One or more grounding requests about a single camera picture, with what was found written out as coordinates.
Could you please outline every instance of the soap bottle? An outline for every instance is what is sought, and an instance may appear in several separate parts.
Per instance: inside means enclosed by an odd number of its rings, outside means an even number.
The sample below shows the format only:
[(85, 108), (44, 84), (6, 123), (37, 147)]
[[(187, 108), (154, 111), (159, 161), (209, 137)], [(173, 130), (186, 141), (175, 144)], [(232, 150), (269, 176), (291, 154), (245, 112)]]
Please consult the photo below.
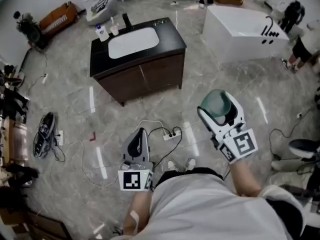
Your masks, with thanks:
[(108, 34), (105, 26), (100, 26), (99, 24), (97, 24), (95, 32), (98, 35), (98, 37), (100, 38), (101, 42), (104, 42), (109, 38), (109, 34)]

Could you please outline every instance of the white sink basin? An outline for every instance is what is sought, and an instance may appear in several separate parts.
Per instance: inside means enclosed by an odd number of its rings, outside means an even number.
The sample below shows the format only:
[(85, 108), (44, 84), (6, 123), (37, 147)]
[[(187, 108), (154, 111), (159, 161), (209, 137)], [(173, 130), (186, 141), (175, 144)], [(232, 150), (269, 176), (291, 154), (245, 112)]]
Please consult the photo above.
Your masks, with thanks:
[(159, 42), (154, 28), (142, 28), (113, 38), (108, 44), (109, 56), (111, 59), (118, 59), (155, 47)]

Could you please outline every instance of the white bathtub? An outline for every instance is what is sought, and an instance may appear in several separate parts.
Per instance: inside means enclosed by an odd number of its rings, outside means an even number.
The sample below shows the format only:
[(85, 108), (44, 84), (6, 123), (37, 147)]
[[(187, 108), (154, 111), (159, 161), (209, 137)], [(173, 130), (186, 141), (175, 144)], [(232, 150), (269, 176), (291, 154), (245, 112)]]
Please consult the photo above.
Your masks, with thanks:
[(272, 25), (267, 16), (256, 10), (208, 6), (203, 38), (219, 63), (276, 56), (289, 39), (276, 22)]

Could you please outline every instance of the marble floor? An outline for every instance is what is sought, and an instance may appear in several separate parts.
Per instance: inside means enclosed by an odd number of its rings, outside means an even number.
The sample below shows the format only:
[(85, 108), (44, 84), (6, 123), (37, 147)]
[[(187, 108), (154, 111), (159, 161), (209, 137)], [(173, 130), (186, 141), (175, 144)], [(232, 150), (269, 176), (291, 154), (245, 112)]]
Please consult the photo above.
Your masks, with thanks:
[[(199, 166), (223, 175), (227, 162), (215, 151), (196, 108), (210, 90), (228, 91), (242, 105), (246, 122), (254, 130), (259, 150), (247, 161), (264, 185), (271, 173), (269, 132), (277, 127), (288, 133), (297, 122), (297, 114), (314, 106), (318, 79), (308, 66), (292, 74), (284, 70), (278, 58), (219, 65), (202, 40), (206, 10), (199, 9), (196, 1), (125, 0), (119, 2), (119, 13), (114, 18), (120, 27), (124, 27), (122, 13), (128, 14), (132, 24), (162, 17), (172, 20), (187, 44), (182, 90), (171, 88), (121, 107), (89, 77), (91, 41), (96, 39), (96, 33), (87, 26), (84, 16), (54, 37), (46, 55), (32, 50), (27, 57), (26, 79), (20, 89), (30, 98), (25, 154), (28, 164), (39, 170), (39, 178), (25, 190), (27, 203), (36, 213), (63, 221), (73, 239), (97, 235), (99, 239), (109, 239), (110, 228), (122, 224), (133, 193), (121, 192), (117, 182), (103, 186), (115, 180), (122, 158), (120, 146), (140, 121), (159, 120), (170, 129), (181, 127), (182, 141), (170, 158), (183, 166), (189, 157), (195, 157)], [(244, 5), (255, 6), (247, 0)], [(285, 50), (283, 54), (288, 56), (289, 52)], [(48, 77), (42, 83), (39, 77), (44, 73)], [(57, 129), (64, 132), (63, 163), (55, 161), (52, 153), (44, 159), (32, 155), (38, 124), (49, 111), (57, 114)], [(292, 138), (315, 138), (319, 133), (318, 116), (317, 111), (310, 112)], [(143, 122), (140, 126), (149, 132), (159, 124)], [(96, 140), (90, 141), (94, 132)], [(271, 139), (277, 154), (290, 156), (287, 139), (278, 133)], [(158, 162), (178, 140), (164, 141), (162, 131), (153, 132), (149, 139), (152, 160)], [(90, 181), (82, 171), (82, 161)], [(155, 181), (165, 170), (163, 165), (156, 168)], [(232, 189), (230, 177), (226, 183)]]

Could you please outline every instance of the white shirt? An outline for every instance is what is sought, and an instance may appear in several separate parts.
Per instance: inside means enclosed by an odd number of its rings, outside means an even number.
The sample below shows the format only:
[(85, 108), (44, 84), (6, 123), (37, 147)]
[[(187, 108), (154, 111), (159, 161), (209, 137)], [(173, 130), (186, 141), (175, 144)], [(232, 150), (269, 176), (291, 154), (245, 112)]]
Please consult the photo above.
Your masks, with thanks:
[(320, 50), (320, 21), (315, 20), (309, 22), (308, 25), (311, 30), (305, 33), (301, 41), (307, 51), (313, 55)]
[(285, 200), (303, 210), (289, 192), (274, 185), (265, 188), (260, 197), (240, 197), (211, 174), (173, 177), (155, 189), (145, 229), (133, 238), (113, 239), (291, 240), (265, 198)]

